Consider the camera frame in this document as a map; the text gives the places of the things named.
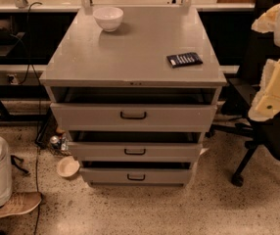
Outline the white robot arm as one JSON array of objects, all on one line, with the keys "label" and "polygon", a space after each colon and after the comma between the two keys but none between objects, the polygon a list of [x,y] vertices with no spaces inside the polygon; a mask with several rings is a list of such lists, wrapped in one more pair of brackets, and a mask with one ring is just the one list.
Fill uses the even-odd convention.
[{"label": "white robot arm", "polygon": [[[263,13],[252,24],[256,32],[274,33],[274,44],[280,47],[280,4]],[[280,112],[280,59],[267,59],[262,70],[259,91],[254,97],[248,116],[254,121],[266,121]]]}]

